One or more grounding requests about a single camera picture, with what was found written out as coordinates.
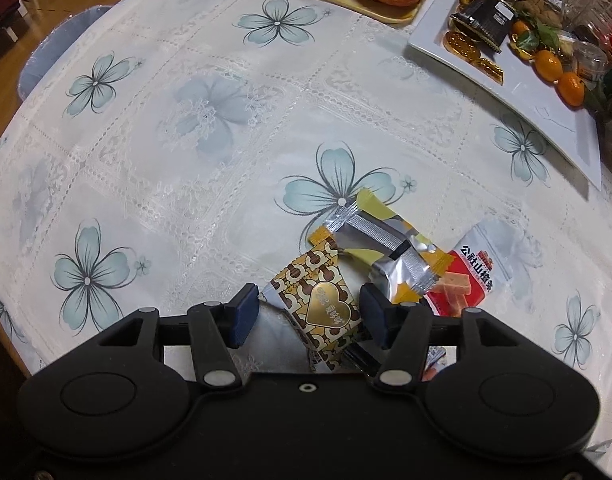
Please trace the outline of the white rectangular serving tray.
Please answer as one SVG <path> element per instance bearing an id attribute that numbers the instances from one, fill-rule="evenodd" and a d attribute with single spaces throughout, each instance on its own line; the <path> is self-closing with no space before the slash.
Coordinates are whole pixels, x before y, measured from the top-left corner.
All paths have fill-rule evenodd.
<path id="1" fill-rule="evenodd" d="M 443 45 L 449 18 L 457 11 L 459 0 L 433 0 L 418 19 L 408 44 L 419 52 L 450 67 L 486 90 L 516 116 L 532 125 L 575 166 L 595 188 L 600 188 L 602 165 L 597 126 L 584 108 L 568 107 L 553 86 L 542 81 L 527 63 L 521 61 L 507 44 L 496 53 L 481 47 L 481 55 L 497 64 L 504 73 L 500 84 Z"/>

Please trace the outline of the yellow silver snack packet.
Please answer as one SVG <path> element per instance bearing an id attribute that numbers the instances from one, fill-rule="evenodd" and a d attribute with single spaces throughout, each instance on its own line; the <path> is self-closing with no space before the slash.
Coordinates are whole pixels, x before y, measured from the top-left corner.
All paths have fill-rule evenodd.
<path id="1" fill-rule="evenodd" d="M 368 266 L 370 282 L 392 304 L 414 304 L 422 299 L 454 261 L 453 255 L 368 188 L 334 207 L 308 242 L 317 245 L 326 238 L 332 238 L 340 252 Z"/>

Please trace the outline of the brown gold heart snack packet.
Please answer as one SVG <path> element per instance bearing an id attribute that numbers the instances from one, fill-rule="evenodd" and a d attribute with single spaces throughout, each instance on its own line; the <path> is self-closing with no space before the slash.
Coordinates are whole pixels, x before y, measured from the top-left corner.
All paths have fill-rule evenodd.
<path id="1" fill-rule="evenodd" d="M 338 245 L 324 238 L 282 269 L 262 290 L 307 349 L 317 373 L 341 368 L 343 351 L 354 342 L 361 317 L 338 266 Z"/>

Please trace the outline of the red white hawthorn snack packet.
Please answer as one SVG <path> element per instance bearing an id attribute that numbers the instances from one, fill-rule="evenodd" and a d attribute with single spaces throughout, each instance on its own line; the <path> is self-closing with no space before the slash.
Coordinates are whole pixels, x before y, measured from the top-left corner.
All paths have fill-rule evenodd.
<path id="1" fill-rule="evenodd" d="M 514 227 L 498 219 L 472 226 L 451 249 L 454 260 L 425 296 L 433 312 L 443 318 L 460 318 L 464 310 L 480 308 L 509 285 L 514 236 Z"/>

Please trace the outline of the clear glass jar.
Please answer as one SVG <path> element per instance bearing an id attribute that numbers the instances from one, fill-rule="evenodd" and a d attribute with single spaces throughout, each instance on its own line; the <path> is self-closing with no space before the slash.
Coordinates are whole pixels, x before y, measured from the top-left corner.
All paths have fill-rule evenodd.
<path id="1" fill-rule="evenodd" d="M 606 72 L 608 58 L 604 51 L 587 41 L 577 40 L 573 46 L 574 72 L 588 81 L 598 81 Z"/>

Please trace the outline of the gold chocolate coin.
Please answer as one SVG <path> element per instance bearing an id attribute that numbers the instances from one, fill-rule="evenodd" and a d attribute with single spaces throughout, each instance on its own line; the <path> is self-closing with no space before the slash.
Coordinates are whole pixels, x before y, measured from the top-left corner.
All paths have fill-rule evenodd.
<path id="1" fill-rule="evenodd" d="M 473 64 L 481 58 L 480 49 L 461 32 L 448 30 L 444 33 L 442 44 L 448 52 L 469 64 Z"/>

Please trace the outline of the white floral lace tablecloth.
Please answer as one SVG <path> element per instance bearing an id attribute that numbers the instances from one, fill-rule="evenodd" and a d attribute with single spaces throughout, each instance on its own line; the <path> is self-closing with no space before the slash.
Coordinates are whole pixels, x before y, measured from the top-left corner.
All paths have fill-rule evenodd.
<path id="1" fill-rule="evenodd" d="M 361 188 L 450 249 L 515 229 L 484 306 L 597 388 L 612 477 L 612 174 L 393 28 L 316 0 L 122 0 L 0 138 L 0 318 L 31 372 L 140 307 L 267 283 Z"/>

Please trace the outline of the gold ingot chocolate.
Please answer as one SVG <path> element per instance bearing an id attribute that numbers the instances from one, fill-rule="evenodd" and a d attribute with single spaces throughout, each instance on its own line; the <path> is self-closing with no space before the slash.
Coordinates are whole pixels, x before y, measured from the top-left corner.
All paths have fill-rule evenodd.
<path id="1" fill-rule="evenodd" d="M 472 61 L 471 64 L 487 77 L 496 81 L 497 84 L 504 83 L 504 71 L 499 65 L 488 58 L 478 58 Z"/>

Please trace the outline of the grey blue chair seat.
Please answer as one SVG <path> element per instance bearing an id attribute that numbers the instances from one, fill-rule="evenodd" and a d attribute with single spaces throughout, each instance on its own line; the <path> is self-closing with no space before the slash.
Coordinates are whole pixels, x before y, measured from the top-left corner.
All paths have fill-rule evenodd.
<path id="1" fill-rule="evenodd" d="M 69 47 L 111 6 L 100 4 L 73 15 L 44 38 L 38 47 L 29 55 L 28 60 L 18 76 L 18 97 L 24 101 L 34 90 L 42 77 Z"/>

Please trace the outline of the black snack box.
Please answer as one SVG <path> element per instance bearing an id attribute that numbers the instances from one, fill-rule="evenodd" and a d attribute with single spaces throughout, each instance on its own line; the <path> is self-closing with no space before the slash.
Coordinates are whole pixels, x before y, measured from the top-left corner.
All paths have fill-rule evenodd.
<path id="1" fill-rule="evenodd" d="M 504 0 L 458 0 L 449 23 L 473 41 L 499 53 L 515 20 L 514 7 Z"/>

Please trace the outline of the orange kumquat near tray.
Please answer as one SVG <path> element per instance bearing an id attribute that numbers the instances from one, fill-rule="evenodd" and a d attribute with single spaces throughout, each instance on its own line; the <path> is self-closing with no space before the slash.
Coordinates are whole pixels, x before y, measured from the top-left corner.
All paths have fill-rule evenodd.
<path id="1" fill-rule="evenodd" d="M 556 82 L 556 92 L 561 100 L 571 108 L 584 104 L 586 86 L 574 72 L 563 73 Z"/>

